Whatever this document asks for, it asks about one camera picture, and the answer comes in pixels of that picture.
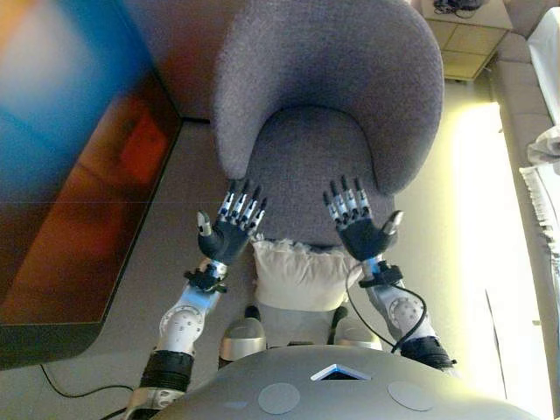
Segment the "triangular hole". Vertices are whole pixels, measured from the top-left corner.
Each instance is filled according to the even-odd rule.
[[[371,381],[371,376],[350,367],[333,364],[311,376],[312,381]]]

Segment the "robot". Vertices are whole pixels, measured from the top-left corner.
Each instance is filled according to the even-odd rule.
[[[342,177],[342,193],[331,182],[325,206],[349,254],[360,262],[373,307],[395,340],[381,351],[377,336],[363,332],[345,309],[334,315],[328,345],[266,348],[258,310],[226,331],[220,348],[222,367],[212,381],[186,393],[194,362],[194,343],[206,316],[227,291],[225,276],[265,214],[257,187],[243,209],[246,182],[236,198],[229,187],[216,222],[199,212],[199,248],[206,258],[188,281],[178,302],[161,319],[160,337],[124,420],[179,419],[536,419],[515,406],[469,389],[455,371],[431,325],[427,305],[407,290],[403,274],[383,260],[396,238],[402,212],[381,227],[370,213],[358,179],[355,193]]]

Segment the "white pillow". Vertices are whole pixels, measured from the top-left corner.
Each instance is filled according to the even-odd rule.
[[[560,161],[560,125],[544,131],[527,148],[528,161],[533,165]]]
[[[345,281],[354,260],[342,247],[314,252],[288,239],[251,242],[255,249],[257,300],[265,305],[293,311],[331,311],[345,300]],[[348,287],[360,278],[354,269]]]

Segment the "sunlight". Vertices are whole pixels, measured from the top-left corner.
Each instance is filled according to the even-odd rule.
[[[533,277],[500,130],[496,102],[462,108],[453,130],[458,272],[466,333],[475,337],[480,326],[492,322],[487,291],[498,331],[507,398],[541,418],[552,418]],[[474,355],[484,350],[475,340],[466,344]],[[488,358],[481,354],[472,360]],[[487,370],[481,365],[472,368]]]

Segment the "robot forearm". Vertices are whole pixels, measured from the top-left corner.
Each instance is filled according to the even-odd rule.
[[[371,275],[360,286],[366,289],[372,305],[397,340],[391,352],[400,348],[401,356],[444,371],[452,369],[455,360],[449,358],[440,344],[424,300],[404,289],[400,270],[389,267],[381,258],[364,262],[363,269]]]
[[[213,261],[205,259],[197,270],[198,279],[220,284],[226,271],[223,264],[217,269]],[[186,392],[194,363],[194,342],[204,330],[206,315],[220,299],[215,288],[206,292],[192,282],[187,283],[177,303],[161,319],[159,341],[150,354],[139,388],[130,398],[125,420],[151,418]]]

